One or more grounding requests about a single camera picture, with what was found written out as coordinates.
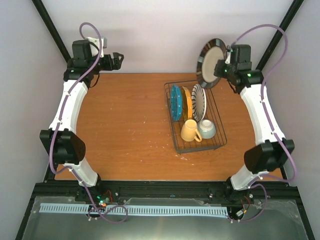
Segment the dark patterned plate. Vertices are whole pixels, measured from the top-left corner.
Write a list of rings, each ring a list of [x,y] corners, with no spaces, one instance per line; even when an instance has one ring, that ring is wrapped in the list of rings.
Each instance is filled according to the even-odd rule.
[[[219,60],[226,60],[227,48],[220,38],[209,40],[197,58],[196,80],[204,89],[213,88],[220,81],[215,75],[215,67]]]

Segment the white blue striped plate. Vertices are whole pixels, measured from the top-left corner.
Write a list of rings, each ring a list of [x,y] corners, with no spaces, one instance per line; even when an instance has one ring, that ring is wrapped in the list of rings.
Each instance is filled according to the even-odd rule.
[[[196,122],[204,119],[207,111],[207,96],[205,89],[198,83],[195,84],[191,92],[192,115]]]

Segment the dark wire dish rack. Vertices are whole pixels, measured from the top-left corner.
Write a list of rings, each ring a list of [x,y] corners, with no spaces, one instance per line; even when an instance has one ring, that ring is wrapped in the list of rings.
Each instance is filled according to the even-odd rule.
[[[211,89],[206,89],[204,91],[205,97],[206,97],[206,111],[203,116],[205,120],[210,120],[213,122],[216,130],[215,135],[209,139],[204,139],[201,142],[198,142],[196,140],[192,142],[187,142],[181,138],[181,129],[185,121],[183,116],[181,116],[179,120],[174,121],[174,114],[173,114],[173,111],[171,110],[172,87],[173,86],[177,86],[180,88],[185,87],[191,92],[194,86],[196,85],[196,83],[197,83],[196,80],[184,80],[184,81],[176,81],[176,82],[167,82],[164,84],[165,101],[167,105],[167,112],[169,117],[169,125],[170,125],[173,145],[175,150],[179,154],[206,151],[206,150],[215,150],[224,146],[227,143],[227,136],[223,126],[223,122],[221,120],[221,116],[216,104],[214,93]]]

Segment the orange dotted plate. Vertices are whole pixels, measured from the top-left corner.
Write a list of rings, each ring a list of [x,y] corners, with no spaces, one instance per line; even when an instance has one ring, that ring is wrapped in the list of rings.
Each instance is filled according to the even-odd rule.
[[[183,95],[183,120],[187,121],[193,118],[193,104],[190,91],[185,87],[181,87],[181,93]]]

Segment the teal dotted plate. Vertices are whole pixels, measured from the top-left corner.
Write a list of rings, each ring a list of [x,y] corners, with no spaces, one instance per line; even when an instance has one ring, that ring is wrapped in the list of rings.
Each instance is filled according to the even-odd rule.
[[[174,84],[170,91],[170,111],[172,120],[179,121],[183,113],[183,98],[179,86]]]

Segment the pale green ceramic bowl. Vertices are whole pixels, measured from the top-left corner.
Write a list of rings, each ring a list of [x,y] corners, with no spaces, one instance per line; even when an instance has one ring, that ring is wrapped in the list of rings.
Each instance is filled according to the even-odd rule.
[[[215,124],[208,119],[203,119],[197,123],[197,129],[203,139],[211,139],[216,135]]]

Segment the yellow ceramic mug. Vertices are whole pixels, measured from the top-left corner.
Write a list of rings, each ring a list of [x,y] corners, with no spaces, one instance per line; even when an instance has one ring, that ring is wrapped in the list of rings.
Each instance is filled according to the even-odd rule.
[[[182,126],[180,132],[181,138],[186,142],[202,141],[202,136],[198,131],[197,122],[193,119],[188,119]]]

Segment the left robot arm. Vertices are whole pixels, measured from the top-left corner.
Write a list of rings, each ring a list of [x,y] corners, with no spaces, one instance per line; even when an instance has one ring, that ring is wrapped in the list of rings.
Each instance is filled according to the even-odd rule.
[[[92,201],[103,198],[104,188],[97,184],[100,176],[86,160],[86,145],[77,136],[76,127],[83,100],[100,71],[121,68],[124,55],[118,52],[104,54],[107,41],[104,37],[87,37],[72,43],[73,57],[67,62],[63,74],[62,97],[52,123],[41,130],[39,138],[48,153],[49,167],[56,175],[58,165],[63,165],[78,180],[87,186],[86,195]]]

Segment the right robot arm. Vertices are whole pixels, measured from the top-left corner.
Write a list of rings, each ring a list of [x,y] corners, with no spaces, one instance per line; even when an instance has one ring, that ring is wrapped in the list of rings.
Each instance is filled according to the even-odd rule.
[[[277,124],[267,96],[266,78],[252,69],[251,46],[236,44],[228,48],[225,60],[218,60],[217,77],[225,78],[243,100],[253,126],[255,146],[244,153],[244,165],[225,182],[225,199],[236,202],[254,182],[281,168],[295,148]]]

